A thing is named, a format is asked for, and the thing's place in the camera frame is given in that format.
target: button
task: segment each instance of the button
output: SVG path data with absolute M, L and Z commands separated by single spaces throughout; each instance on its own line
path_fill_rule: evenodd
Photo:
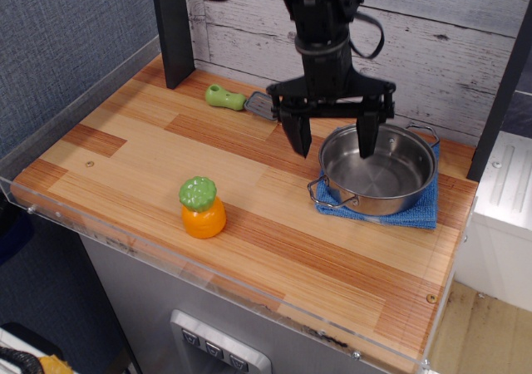
M 238 368 L 242 372 L 248 372 L 248 363 L 245 360 L 235 355 L 229 355 L 229 360 L 231 361 L 231 366 L 234 368 Z
M 198 347 L 200 345 L 200 339 L 197 335 L 193 334 L 192 332 L 186 331 L 185 329 L 183 331 L 183 338 L 190 344 L 194 345 L 195 347 Z
M 205 347 L 207 348 L 207 353 L 209 353 L 212 357 L 224 360 L 224 351 L 222 351 L 221 347 L 217 347 L 216 345 L 210 342 L 206 342 Z

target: wooden floor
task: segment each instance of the wooden floor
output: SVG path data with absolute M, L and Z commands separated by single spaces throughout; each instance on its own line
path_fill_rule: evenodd
M 530 374 L 532 312 L 454 282 L 429 360 L 439 374 Z

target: blue cloth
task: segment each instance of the blue cloth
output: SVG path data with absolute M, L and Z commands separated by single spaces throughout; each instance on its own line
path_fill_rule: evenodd
M 434 147 L 436 159 L 440 156 L 440 146 Z M 321 201 L 329 204 L 338 202 L 329 194 L 325 182 L 322 180 L 318 183 L 316 190 L 317 197 Z M 421 198 L 410 209 L 398 214 L 389 214 L 387 216 L 370 216 L 359 214 L 349 208 L 342 207 L 338 209 L 328 208 L 316 204 L 316 209 L 322 214 L 332 214 L 347 219 L 366 220 L 378 224 L 390 224 L 403 227 L 417 227 L 420 229 L 435 229 L 438 218 L 438 173 L 434 176 L 432 182 L 426 187 Z

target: black metal post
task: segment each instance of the black metal post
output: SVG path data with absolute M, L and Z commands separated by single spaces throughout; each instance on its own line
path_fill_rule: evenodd
M 185 0 L 153 0 L 166 87 L 174 89 L 192 71 L 194 55 Z
M 526 9 L 525 18 L 515 39 L 514 49 L 510 54 L 505 74 L 500 81 L 499 90 L 493 101 L 490 115 L 476 147 L 475 156 L 467 174 L 467 178 L 470 180 L 480 181 L 484 173 L 485 166 L 497 140 L 497 135 L 505 119 L 506 111 L 519 82 L 521 72 L 525 67 L 530 46 L 532 46 L 532 0 L 529 1 L 529 6 Z

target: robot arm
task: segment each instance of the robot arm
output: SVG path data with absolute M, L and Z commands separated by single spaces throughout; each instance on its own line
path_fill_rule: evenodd
M 310 118 L 357 118 L 360 156 L 373 154 L 378 126 L 394 116 L 393 83 L 364 76 L 352 65 L 351 50 L 360 52 L 351 42 L 349 24 L 354 19 L 381 25 L 357 12 L 363 0 L 284 0 L 295 22 L 296 50 L 302 55 L 303 76 L 273 84 L 267 92 L 272 97 L 273 113 L 298 154 L 307 156 L 312 143 Z M 349 98 L 360 102 L 339 102 Z

